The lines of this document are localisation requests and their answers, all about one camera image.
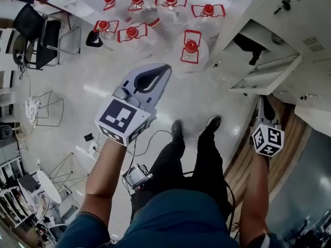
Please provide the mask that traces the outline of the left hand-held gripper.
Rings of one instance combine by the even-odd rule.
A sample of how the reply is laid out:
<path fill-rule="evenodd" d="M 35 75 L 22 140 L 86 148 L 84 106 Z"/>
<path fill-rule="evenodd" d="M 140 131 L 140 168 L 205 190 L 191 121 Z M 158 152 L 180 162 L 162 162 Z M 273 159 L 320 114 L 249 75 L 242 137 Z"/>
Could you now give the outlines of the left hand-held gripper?
<path fill-rule="evenodd" d="M 132 69 L 123 85 L 105 97 L 95 124 L 107 138 L 127 147 L 156 118 L 155 108 L 172 73 L 171 66 L 152 63 Z"/>

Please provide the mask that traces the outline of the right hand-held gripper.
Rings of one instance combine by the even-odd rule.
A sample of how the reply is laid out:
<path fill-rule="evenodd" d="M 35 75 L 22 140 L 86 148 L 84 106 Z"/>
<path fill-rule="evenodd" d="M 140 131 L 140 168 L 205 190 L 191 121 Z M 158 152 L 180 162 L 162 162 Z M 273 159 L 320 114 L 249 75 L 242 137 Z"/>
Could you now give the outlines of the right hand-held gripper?
<path fill-rule="evenodd" d="M 259 96 L 256 121 L 251 128 L 251 141 L 255 152 L 273 157 L 284 147 L 284 131 L 278 115 L 266 96 Z"/>

